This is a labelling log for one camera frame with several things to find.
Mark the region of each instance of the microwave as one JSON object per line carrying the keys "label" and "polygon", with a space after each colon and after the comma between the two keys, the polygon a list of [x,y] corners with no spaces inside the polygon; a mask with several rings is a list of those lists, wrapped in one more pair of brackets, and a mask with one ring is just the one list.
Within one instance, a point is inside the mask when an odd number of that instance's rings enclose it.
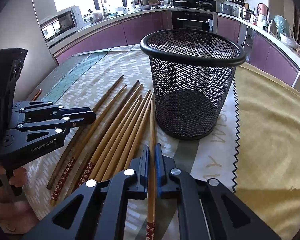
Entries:
{"label": "microwave", "polygon": [[84,27],[84,21],[79,6],[71,6],[59,11],[57,15],[45,18],[39,22],[39,25],[50,48],[63,38]]}

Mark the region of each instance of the yellow tablecloth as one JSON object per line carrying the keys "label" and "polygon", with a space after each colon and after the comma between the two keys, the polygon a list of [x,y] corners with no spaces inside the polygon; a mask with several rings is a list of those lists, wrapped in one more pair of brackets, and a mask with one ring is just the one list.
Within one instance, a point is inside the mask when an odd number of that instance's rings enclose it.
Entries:
{"label": "yellow tablecloth", "polygon": [[235,80],[236,195],[290,240],[300,229],[300,93],[247,63],[237,67]]}

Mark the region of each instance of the metal mesh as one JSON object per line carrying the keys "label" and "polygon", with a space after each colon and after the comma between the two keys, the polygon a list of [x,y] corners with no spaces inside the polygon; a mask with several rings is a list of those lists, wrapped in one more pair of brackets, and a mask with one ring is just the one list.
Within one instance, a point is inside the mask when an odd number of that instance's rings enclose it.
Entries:
{"label": "metal mesh", "polygon": [[173,62],[162,60],[162,55],[156,58],[153,51],[150,56],[157,123],[168,135],[178,139],[194,140],[208,135],[217,123],[236,66],[226,66],[225,62],[213,67],[176,62],[182,55],[236,58],[240,50],[214,34],[195,30],[149,36],[148,47],[176,54],[170,60]]}

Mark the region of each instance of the kitchen countertop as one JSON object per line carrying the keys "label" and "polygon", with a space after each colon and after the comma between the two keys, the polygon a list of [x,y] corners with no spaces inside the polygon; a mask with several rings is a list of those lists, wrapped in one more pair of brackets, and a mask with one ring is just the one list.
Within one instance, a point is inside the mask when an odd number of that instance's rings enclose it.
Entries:
{"label": "kitchen countertop", "polygon": [[218,13],[218,15],[237,20],[237,21],[247,25],[251,29],[255,30],[256,32],[260,33],[266,39],[268,39],[270,42],[274,43],[284,54],[287,55],[287,57],[289,57],[300,68],[300,55],[298,55],[298,53],[294,49],[292,49],[292,48],[286,46],[285,44],[283,44],[281,42],[281,40],[277,39],[272,34],[260,29],[258,26],[255,26],[252,23],[249,23],[249,22],[247,22],[245,20],[242,20],[238,17],[223,14],[223,13]]}
{"label": "kitchen countertop", "polygon": [[83,28],[81,28],[81,30],[77,31],[76,33],[70,35],[69,37],[63,39],[62,41],[58,42],[57,44],[55,44],[54,46],[52,46],[50,48],[50,53],[53,55],[55,54],[57,51],[61,50],[62,48],[64,48],[66,45],[70,44],[71,42],[77,40],[78,38],[87,35],[90,32],[93,32],[99,28],[102,28],[103,26],[115,23],[117,21],[120,20],[124,20],[130,17],[135,17],[138,15],[142,15],[142,14],[146,14],[146,13],[151,13],[151,12],[160,12],[160,11],[165,11],[167,10],[167,8],[158,8],[158,9],[149,9],[149,10],[143,10],[143,11],[135,11],[135,12],[129,12],[126,14],[121,14],[115,17],[112,17],[110,19],[106,19],[100,22],[97,22],[93,25],[87,25]]}

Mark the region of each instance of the wire mesh trash can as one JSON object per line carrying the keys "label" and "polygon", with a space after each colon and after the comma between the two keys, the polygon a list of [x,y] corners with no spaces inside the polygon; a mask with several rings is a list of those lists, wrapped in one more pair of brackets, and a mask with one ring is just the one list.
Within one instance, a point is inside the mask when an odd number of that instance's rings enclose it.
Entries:
{"label": "wire mesh trash can", "polygon": [[196,140],[217,123],[235,69],[245,61],[241,47],[209,32],[172,29],[140,42],[149,55],[156,119],[168,135]]}

